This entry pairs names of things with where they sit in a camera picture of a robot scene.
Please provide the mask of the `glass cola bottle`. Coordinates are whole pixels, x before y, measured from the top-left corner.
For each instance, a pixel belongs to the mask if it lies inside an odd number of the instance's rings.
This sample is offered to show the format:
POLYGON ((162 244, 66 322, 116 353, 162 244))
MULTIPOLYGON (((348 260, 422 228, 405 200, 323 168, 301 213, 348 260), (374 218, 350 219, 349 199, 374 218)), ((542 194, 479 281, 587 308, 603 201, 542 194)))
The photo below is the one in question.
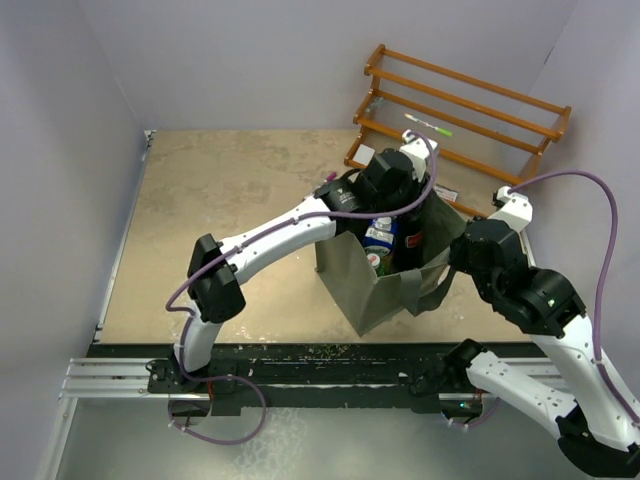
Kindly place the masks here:
POLYGON ((423 264, 424 219, 420 212, 410 212, 399 219, 397 265, 411 270, 423 264))

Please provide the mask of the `blue white beverage carton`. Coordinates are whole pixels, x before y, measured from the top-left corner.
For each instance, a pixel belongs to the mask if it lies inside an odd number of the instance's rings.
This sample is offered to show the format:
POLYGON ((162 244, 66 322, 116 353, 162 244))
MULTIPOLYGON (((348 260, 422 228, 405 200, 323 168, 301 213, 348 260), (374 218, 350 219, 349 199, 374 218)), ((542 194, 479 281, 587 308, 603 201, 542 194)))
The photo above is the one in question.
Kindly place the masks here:
POLYGON ((365 232, 362 245, 367 253, 381 258, 391 255, 396 244, 397 222, 393 217, 373 219, 365 232))

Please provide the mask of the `green bottle white cap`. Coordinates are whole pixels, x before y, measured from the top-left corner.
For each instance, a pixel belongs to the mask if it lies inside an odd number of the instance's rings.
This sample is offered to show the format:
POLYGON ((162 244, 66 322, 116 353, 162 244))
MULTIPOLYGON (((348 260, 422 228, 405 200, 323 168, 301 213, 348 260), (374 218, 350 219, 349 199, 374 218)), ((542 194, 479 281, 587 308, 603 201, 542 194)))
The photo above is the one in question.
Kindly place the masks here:
POLYGON ((367 259, 378 277, 391 275, 395 272, 392 253, 388 255, 380 255, 376 252, 368 252, 367 259))

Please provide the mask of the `green canvas bag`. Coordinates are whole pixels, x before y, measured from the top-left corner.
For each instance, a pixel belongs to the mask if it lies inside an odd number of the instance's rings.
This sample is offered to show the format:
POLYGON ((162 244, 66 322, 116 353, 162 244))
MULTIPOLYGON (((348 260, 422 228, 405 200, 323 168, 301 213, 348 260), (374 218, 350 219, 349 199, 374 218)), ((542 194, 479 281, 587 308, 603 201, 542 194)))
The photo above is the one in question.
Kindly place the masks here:
POLYGON ((449 269, 450 244, 467 223, 435 192, 423 202, 419 220, 423 263, 381 277, 352 233, 315 244, 316 271, 358 335, 403 311, 414 317, 434 311, 448 294, 455 276, 449 269))

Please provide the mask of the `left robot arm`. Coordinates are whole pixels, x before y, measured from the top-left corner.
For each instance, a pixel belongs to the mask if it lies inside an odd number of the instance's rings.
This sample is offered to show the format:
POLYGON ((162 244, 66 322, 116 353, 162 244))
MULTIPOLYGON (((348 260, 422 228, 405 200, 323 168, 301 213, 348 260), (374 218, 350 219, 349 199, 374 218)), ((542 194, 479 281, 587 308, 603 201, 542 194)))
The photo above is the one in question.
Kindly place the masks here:
POLYGON ((288 212, 245 233, 195 243, 185 282, 165 308, 187 315, 173 346, 171 381, 194 392, 207 381, 213 346, 222 325, 246 306, 242 287, 280 259, 348 232, 362 237, 384 217, 395 220, 422 206, 434 186, 439 146, 413 138, 374 154, 354 179, 323 183, 288 212))

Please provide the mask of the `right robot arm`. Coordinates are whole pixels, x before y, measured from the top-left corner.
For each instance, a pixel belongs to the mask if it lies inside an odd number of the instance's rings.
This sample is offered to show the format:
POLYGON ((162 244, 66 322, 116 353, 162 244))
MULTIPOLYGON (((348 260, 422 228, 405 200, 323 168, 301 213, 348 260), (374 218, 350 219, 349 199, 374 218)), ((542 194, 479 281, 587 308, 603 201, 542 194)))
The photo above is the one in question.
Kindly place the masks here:
POLYGON ((586 307, 562 274, 529 264, 518 233, 497 219, 471 221, 451 244, 449 265, 471 276, 480 298, 516 325, 565 382, 559 391, 466 339, 444 359, 446 383, 492 393, 557 441, 565 457, 597 478, 639 474, 639 403, 620 376, 603 379, 586 307))

